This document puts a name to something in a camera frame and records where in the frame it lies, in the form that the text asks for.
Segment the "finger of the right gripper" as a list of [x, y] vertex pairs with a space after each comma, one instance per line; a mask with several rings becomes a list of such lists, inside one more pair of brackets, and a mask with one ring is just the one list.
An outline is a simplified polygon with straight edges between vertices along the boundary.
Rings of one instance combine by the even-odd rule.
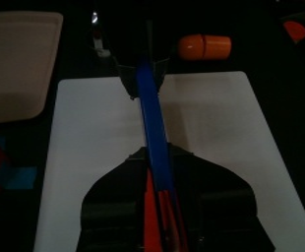
[[164, 82], [164, 77], [168, 70], [170, 59], [163, 59], [152, 63], [152, 74], [156, 90], [160, 90], [160, 87]]
[[136, 87], [136, 69], [131, 66], [124, 66], [118, 64], [118, 75], [131, 99], [138, 97], [138, 87]]

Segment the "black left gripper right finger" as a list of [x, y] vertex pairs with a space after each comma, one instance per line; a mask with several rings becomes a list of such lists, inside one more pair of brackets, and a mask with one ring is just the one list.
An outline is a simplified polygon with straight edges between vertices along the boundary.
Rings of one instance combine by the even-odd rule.
[[180, 147], [170, 151], [190, 252], [274, 252], [249, 183]]

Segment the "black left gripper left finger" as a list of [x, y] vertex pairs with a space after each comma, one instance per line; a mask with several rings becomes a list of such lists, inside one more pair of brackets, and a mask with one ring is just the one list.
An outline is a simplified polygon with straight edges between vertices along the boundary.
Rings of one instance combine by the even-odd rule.
[[143, 251], [146, 149], [103, 175], [84, 196], [76, 252]]

